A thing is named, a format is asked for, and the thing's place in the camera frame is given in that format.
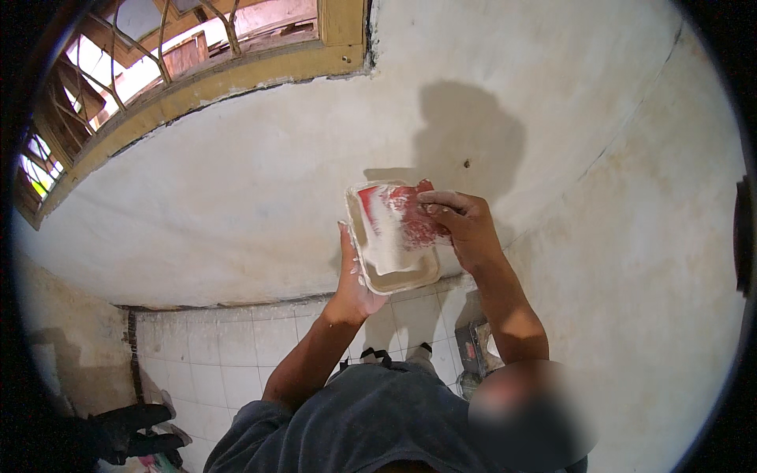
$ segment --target white wall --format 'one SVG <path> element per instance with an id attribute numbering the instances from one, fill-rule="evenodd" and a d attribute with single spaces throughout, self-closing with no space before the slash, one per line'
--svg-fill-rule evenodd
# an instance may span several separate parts
<path id="1" fill-rule="evenodd" d="M 329 291 L 344 189 L 408 168 L 393 173 L 484 195 L 503 246 L 515 241 L 553 358 L 599 385 L 591 471 L 668 471 L 709 413 L 743 310 L 739 136 L 697 40 L 684 29 L 674 47 L 680 15 L 657 1 L 374 5 L 371 76 L 255 92 L 159 129 L 40 232 L 17 218 L 21 246 L 112 303 Z"/>
<path id="2" fill-rule="evenodd" d="M 25 251 L 119 304 L 329 291 L 344 190 L 386 168 L 489 198 L 507 245 L 611 142 L 681 24 L 661 1 L 374 5 L 371 76 L 255 92 L 157 130 L 40 232 L 18 219 Z"/>
<path id="3" fill-rule="evenodd" d="M 596 389 L 590 471 L 671 471 L 734 360 L 737 137 L 685 29 L 604 158 L 507 249 L 552 359 Z"/>
<path id="4" fill-rule="evenodd" d="M 136 402 L 126 311 L 15 255 L 23 328 L 53 404 L 82 417 Z"/>

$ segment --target plastic tray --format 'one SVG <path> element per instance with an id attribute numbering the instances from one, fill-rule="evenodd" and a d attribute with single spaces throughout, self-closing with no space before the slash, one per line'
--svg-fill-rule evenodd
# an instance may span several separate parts
<path id="1" fill-rule="evenodd" d="M 439 263 L 439 255 L 435 247 L 430 247 L 423 254 L 419 261 L 420 269 L 417 271 L 390 272 L 379 275 L 373 265 L 363 259 L 363 247 L 368 238 L 360 213 L 360 197 L 357 193 L 365 188 L 381 184 L 408 185 L 405 181 L 401 180 L 371 181 L 353 185 L 347 188 L 347 191 L 344 193 L 344 202 L 347 205 L 347 224 L 350 227 L 352 241 L 355 242 L 357 248 L 357 257 L 360 260 L 360 267 L 363 269 L 366 285 L 371 291 L 388 296 L 395 292 L 408 291 L 434 284 L 441 276 L 441 264 Z"/>

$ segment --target plaster-covered hand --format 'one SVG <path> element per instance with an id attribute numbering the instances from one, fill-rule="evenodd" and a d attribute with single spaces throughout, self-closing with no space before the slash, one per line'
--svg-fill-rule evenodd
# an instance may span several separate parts
<path id="1" fill-rule="evenodd" d="M 360 265 L 357 262 L 357 251 L 352 246 L 347 226 L 339 223 L 341 242 L 341 274 L 336 294 L 326 304 L 324 316 L 331 323 L 349 323 L 359 325 L 365 322 L 369 315 L 382 308 L 387 300 L 386 296 L 372 293 L 365 285 L 360 284 Z"/>
<path id="2" fill-rule="evenodd" d="M 418 202 L 430 204 L 428 214 L 452 233 L 460 265 L 468 272 L 504 259 L 486 200 L 455 191 L 426 191 Z"/>

